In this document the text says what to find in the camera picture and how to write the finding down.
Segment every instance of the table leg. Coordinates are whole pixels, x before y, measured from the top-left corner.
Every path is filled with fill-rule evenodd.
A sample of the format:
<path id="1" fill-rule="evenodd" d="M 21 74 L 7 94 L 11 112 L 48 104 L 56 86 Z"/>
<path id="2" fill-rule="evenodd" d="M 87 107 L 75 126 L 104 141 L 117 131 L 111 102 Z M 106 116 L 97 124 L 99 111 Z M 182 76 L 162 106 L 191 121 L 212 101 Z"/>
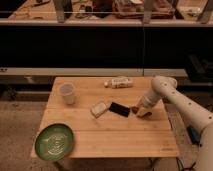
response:
<path id="1" fill-rule="evenodd" d="M 154 158 L 153 160 L 149 158 L 150 165 L 148 166 L 148 171 L 153 171 L 157 163 L 160 161 L 161 158 Z"/>
<path id="2" fill-rule="evenodd" d="M 53 165 L 58 169 L 58 171 L 68 171 L 59 162 L 53 162 Z"/>

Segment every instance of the floor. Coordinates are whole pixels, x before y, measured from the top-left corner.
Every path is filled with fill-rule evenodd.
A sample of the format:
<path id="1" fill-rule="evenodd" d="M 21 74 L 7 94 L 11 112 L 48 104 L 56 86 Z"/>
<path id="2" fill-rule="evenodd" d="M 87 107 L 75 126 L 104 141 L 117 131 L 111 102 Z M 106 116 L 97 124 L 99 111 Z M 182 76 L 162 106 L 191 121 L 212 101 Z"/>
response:
<path id="1" fill-rule="evenodd" d="M 49 91 L 17 91 L 11 99 L 8 91 L 2 91 L 0 98 L 0 170 L 7 171 L 55 171 L 51 163 L 31 159 L 30 152 L 36 132 L 49 96 Z M 213 103 L 211 94 L 199 94 L 199 98 L 187 94 L 197 102 Z M 180 160 L 189 167 L 197 155 L 197 146 L 192 145 L 185 124 L 173 105 L 166 103 L 168 116 L 180 149 Z M 75 159 L 70 170 L 74 171 L 141 171 L 149 164 L 145 158 L 131 159 Z M 163 158 L 155 171 L 178 171 L 175 158 Z"/>

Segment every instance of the green plate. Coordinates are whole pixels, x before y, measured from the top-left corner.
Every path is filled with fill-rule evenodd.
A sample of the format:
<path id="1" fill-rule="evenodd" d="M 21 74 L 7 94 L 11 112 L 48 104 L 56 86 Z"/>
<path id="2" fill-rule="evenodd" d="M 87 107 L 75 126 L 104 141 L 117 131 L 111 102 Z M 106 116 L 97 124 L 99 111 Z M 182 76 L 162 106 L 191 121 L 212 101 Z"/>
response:
<path id="1" fill-rule="evenodd" d="M 53 124 L 38 135 L 35 152 L 42 160 L 55 162 L 69 154 L 73 144 L 72 130 L 64 124 Z"/>

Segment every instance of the dark background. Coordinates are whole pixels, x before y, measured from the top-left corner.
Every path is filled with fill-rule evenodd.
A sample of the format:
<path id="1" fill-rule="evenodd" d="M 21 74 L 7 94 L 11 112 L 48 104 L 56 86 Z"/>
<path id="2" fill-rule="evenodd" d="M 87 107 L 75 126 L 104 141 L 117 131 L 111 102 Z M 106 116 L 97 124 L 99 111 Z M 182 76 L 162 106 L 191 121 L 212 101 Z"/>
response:
<path id="1" fill-rule="evenodd" d="M 210 27 L 1 26 L 0 67 L 184 68 L 213 56 Z"/>

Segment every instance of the paper cup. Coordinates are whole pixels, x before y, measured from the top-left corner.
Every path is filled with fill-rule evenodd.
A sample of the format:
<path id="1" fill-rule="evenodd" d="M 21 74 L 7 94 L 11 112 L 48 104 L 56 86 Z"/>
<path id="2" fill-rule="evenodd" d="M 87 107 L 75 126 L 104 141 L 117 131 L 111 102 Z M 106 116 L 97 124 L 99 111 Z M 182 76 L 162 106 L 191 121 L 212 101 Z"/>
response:
<path id="1" fill-rule="evenodd" d="M 73 104 L 75 101 L 74 86 L 71 83 L 61 84 L 58 88 L 59 94 L 66 104 Z"/>

